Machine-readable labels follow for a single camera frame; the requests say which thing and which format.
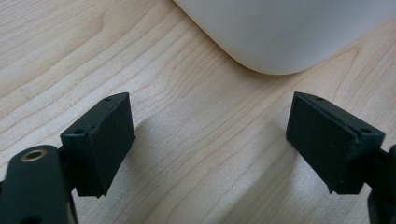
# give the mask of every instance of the white object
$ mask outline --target white object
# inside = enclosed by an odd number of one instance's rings
[[[396,0],[175,2],[238,62],[273,75],[320,63],[396,13]]]

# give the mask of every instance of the black clamp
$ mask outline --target black clamp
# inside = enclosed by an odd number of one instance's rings
[[[63,146],[14,156],[1,185],[0,223],[78,223],[71,191],[106,195],[135,139],[129,93],[109,96],[62,134]]]
[[[396,146],[380,148],[384,133],[323,98],[295,92],[286,136],[330,192],[359,194],[367,183],[371,223],[396,222]]]

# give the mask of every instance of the wooden table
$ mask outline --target wooden table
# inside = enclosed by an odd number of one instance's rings
[[[329,60],[267,76],[220,49],[171,0],[2,1],[0,162],[55,145],[100,99],[131,93],[137,135],[80,223],[368,223],[286,141],[292,95],[319,95],[396,143],[396,17]]]

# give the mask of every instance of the black plastic part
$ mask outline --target black plastic part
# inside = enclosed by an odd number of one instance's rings
[[[70,198],[57,148],[31,147],[9,162],[0,197],[0,223],[77,223]]]
[[[61,138],[78,195],[106,195],[135,139],[129,93],[101,100]]]
[[[330,192],[358,194],[385,134],[322,98],[295,92],[286,136]]]

